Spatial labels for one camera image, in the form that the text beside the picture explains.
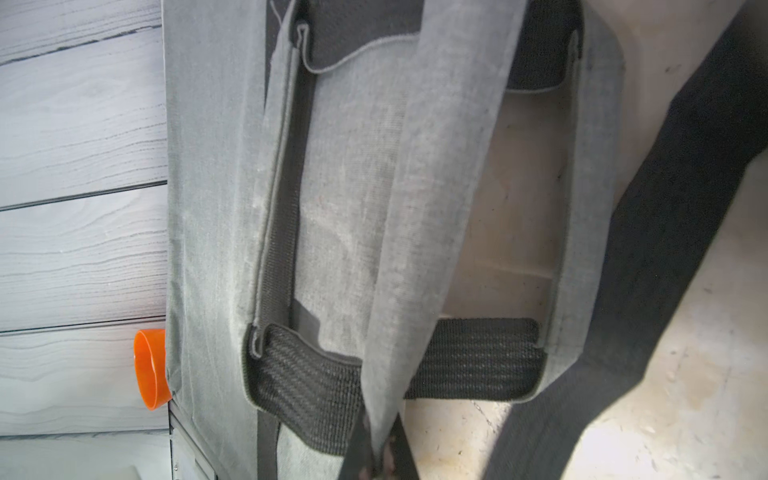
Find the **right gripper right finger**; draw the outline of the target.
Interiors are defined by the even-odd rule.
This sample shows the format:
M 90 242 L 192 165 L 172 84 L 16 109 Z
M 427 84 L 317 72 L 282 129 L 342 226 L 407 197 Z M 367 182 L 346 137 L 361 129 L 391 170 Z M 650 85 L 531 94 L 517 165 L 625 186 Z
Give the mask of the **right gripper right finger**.
M 383 449 L 383 478 L 419 480 L 420 476 L 400 416 L 397 416 Z

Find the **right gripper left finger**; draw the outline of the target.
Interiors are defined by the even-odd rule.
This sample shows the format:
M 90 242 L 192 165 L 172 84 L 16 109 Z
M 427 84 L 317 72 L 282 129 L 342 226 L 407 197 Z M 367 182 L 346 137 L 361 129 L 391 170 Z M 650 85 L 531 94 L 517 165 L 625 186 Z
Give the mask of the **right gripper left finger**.
M 366 409 L 358 411 L 349 437 L 338 480 L 372 480 L 375 477 L 370 422 Z

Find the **grey zippered laptop bag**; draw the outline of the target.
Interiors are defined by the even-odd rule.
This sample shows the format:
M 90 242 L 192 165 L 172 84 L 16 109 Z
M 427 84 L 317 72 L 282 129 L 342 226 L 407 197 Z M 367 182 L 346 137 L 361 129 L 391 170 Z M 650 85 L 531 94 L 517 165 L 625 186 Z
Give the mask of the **grey zippered laptop bag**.
M 166 1 L 166 377 L 221 479 L 375 476 L 408 398 L 527 401 L 581 356 L 622 51 L 583 1 Z M 444 316 L 506 93 L 572 89 L 541 320 Z

